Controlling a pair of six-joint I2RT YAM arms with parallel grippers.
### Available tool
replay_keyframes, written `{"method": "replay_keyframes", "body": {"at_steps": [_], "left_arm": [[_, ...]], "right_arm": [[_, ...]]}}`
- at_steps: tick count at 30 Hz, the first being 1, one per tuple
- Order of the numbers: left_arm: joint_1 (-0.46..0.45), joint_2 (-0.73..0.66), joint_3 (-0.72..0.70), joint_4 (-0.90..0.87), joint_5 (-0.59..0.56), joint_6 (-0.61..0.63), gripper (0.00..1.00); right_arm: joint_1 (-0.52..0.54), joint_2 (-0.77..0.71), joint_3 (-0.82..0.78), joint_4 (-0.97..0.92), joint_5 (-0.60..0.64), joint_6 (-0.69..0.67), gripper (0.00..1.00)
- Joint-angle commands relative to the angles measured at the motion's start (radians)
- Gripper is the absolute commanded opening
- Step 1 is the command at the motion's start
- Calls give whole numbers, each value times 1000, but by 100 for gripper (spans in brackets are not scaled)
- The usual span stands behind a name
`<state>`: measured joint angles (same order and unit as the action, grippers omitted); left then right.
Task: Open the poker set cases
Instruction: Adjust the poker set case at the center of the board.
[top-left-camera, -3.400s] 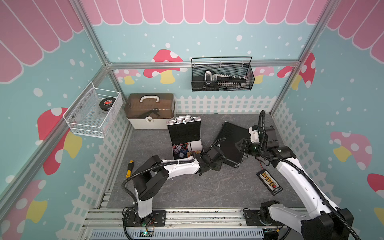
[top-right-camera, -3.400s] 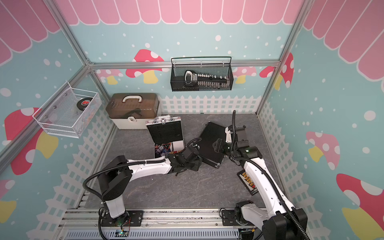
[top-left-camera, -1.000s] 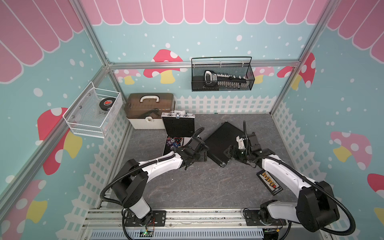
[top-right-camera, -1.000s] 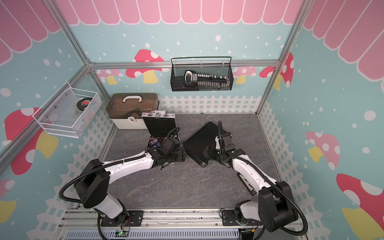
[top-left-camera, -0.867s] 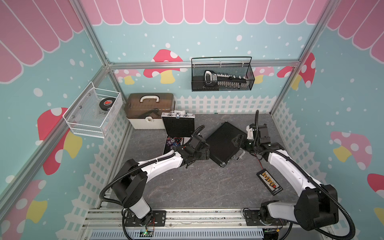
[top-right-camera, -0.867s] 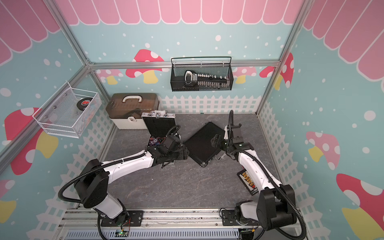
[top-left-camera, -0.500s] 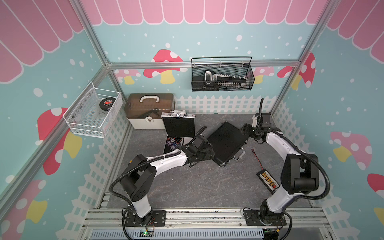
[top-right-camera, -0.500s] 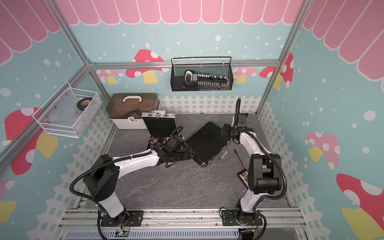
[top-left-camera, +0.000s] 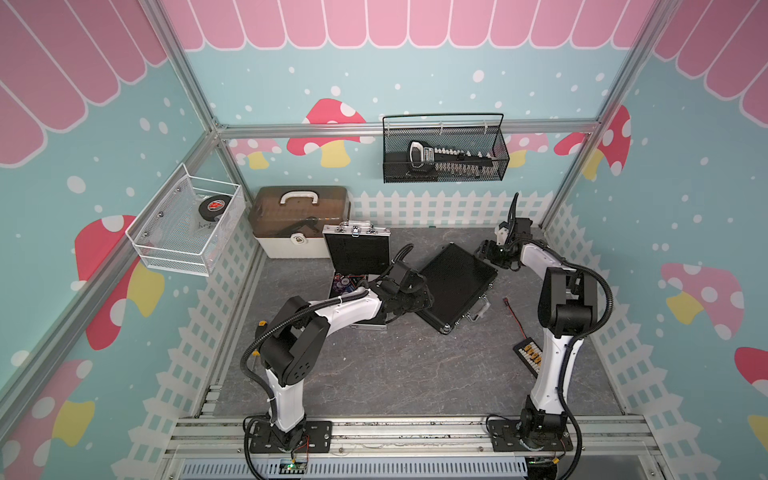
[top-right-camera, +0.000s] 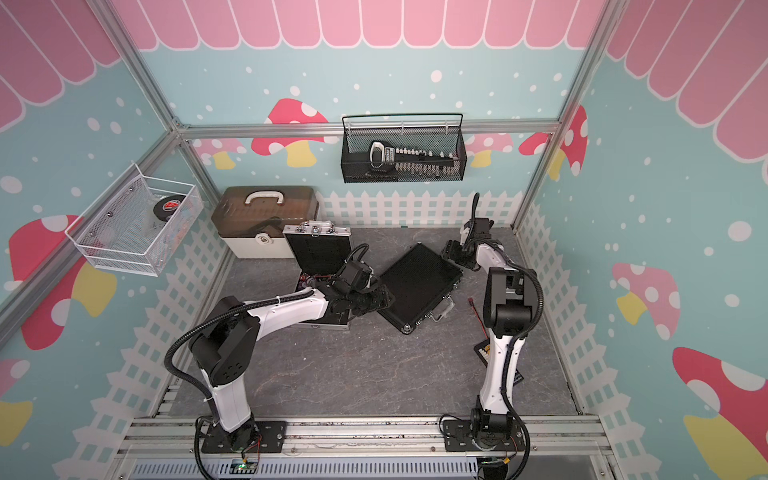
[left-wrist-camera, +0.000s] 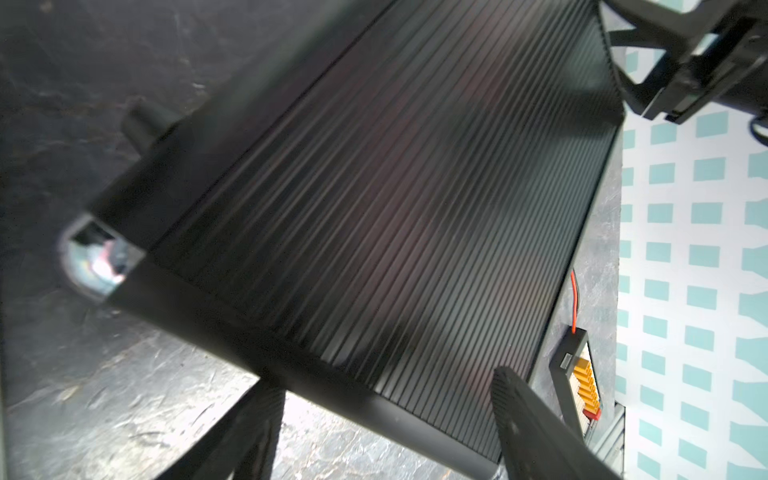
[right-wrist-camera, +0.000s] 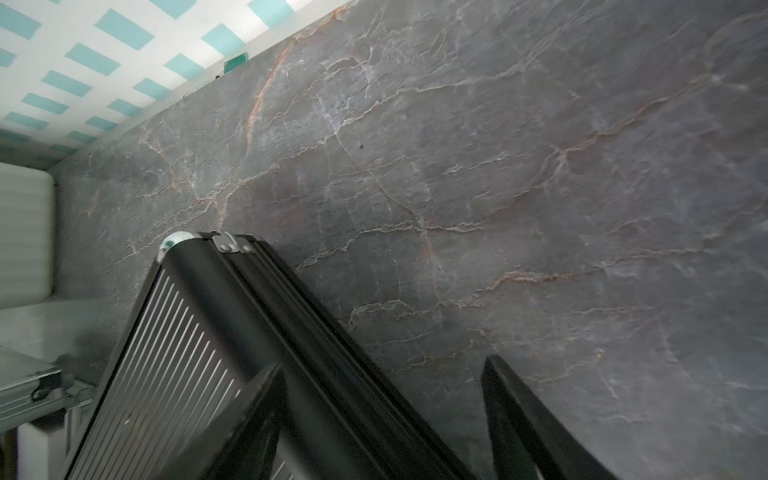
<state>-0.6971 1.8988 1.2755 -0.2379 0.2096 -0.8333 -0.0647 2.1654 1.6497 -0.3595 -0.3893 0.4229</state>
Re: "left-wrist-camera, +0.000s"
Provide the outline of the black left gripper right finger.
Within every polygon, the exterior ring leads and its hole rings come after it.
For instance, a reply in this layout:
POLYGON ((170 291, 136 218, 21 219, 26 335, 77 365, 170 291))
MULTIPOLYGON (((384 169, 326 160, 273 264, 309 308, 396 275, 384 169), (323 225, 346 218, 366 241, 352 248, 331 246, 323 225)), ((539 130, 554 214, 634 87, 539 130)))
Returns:
POLYGON ((618 477, 510 368, 494 370, 490 395, 510 479, 618 477))

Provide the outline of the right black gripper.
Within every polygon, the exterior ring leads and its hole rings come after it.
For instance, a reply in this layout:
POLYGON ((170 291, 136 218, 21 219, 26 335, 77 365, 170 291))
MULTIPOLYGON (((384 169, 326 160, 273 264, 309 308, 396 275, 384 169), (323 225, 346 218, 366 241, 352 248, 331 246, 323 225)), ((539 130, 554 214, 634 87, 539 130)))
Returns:
POLYGON ((613 47, 657 49, 644 80, 620 69, 625 102, 637 115, 682 124, 709 103, 767 118, 767 3, 701 1, 678 12, 650 1, 609 1, 632 28, 609 33, 613 47))

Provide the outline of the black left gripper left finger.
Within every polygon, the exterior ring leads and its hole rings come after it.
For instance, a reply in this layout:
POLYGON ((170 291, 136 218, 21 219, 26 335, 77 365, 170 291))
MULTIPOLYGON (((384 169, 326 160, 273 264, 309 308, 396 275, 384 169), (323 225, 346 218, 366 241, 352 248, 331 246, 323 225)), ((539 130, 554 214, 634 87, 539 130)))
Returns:
POLYGON ((161 479, 269 479, 286 391, 258 381, 161 479))

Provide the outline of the black poker case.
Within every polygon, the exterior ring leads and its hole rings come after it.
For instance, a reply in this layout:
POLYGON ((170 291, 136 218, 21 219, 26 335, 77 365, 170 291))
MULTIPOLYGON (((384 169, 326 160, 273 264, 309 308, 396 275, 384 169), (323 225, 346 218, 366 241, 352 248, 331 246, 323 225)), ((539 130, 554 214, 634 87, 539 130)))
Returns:
POLYGON ((108 302, 475 479, 623 121, 594 1, 321 1, 63 232, 108 302))

